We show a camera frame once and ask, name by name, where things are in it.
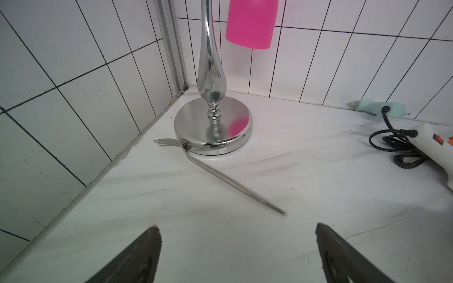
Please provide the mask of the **small mint glue gun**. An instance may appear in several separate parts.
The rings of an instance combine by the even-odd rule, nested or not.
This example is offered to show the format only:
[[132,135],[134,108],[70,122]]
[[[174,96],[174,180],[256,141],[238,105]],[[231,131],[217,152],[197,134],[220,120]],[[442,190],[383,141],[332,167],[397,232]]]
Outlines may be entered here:
[[389,109],[389,112],[387,112],[388,117],[401,118],[409,115],[405,105],[401,103],[358,100],[352,101],[350,104],[357,112],[369,113],[376,116],[382,115],[382,109],[384,107]]

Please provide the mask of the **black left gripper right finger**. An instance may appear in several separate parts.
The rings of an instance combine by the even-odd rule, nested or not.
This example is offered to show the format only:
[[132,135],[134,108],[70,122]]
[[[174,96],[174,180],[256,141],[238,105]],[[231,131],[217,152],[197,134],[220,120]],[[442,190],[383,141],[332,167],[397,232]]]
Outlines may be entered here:
[[318,223],[317,245],[328,283],[392,283],[330,226]]

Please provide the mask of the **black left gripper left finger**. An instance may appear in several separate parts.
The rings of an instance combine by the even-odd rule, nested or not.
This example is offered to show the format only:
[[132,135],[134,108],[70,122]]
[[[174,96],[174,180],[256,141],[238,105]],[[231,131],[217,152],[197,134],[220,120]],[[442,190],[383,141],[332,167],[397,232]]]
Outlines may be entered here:
[[149,227],[88,282],[152,283],[161,249],[162,236],[159,228]]

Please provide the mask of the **white glue gun orange trigger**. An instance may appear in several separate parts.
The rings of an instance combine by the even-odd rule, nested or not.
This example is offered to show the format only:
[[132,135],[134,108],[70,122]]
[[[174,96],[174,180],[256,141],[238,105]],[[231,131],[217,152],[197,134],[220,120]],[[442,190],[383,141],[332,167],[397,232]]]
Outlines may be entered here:
[[381,108],[387,129],[369,136],[369,144],[382,152],[394,153],[394,163],[403,169],[414,169],[428,160],[441,166],[447,174],[447,186],[453,188],[453,139],[443,139],[432,126],[422,123],[412,129],[394,129],[387,113],[389,106]]

